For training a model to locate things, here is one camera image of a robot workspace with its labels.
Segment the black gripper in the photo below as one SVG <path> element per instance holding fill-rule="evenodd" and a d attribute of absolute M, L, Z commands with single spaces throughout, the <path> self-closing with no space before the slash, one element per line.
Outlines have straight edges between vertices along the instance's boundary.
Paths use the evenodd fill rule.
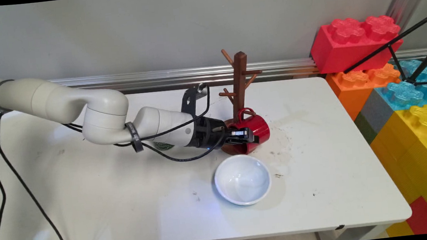
<path fill-rule="evenodd" d="M 259 144 L 259 136 L 254 136 L 250 128 L 230 130 L 224 121 L 201 117 L 194 122 L 190 147 L 221 149 L 224 144 Z"/>

